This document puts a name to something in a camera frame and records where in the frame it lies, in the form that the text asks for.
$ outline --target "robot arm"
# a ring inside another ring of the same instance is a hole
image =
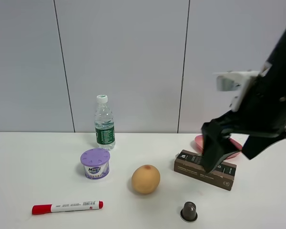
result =
[[[286,138],[286,30],[262,71],[244,83],[232,109],[202,126],[206,172],[239,152],[231,133],[249,135],[242,149],[248,159]]]

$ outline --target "white wall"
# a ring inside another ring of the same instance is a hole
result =
[[[192,0],[180,133],[199,132],[237,92],[216,91],[214,72],[260,70],[286,28],[286,0]]]
[[[188,0],[56,0],[76,132],[107,94],[117,132],[176,133]]]
[[[52,0],[0,0],[0,131],[73,131]]]

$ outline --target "pink dish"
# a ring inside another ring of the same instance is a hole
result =
[[[230,138],[230,141],[236,146],[236,148],[238,148],[239,150],[242,150],[243,147],[241,144],[239,144],[237,141],[233,140]],[[197,147],[197,151],[201,154],[203,154],[203,149],[204,149],[204,139],[202,135],[198,135],[195,138],[195,142],[196,142],[196,147]],[[229,157],[227,157],[227,159],[231,159],[233,157],[236,157],[237,155],[239,155],[241,152],[235,153]]]

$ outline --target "water bottle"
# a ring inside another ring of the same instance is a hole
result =
[[[97,108],[94,116],[96,141],[100,148],[113,149],[115,146],[113,114],[104,94],[96,97]]]

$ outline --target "red marker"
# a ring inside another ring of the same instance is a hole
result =
[[[74,204],[47,204],[47,205],[34,205],[32,208],[32,215],[41,215],[53,212],[63,211],[83,211],[83,210],[96,210],[103,207],[102,201],[88,201]]]

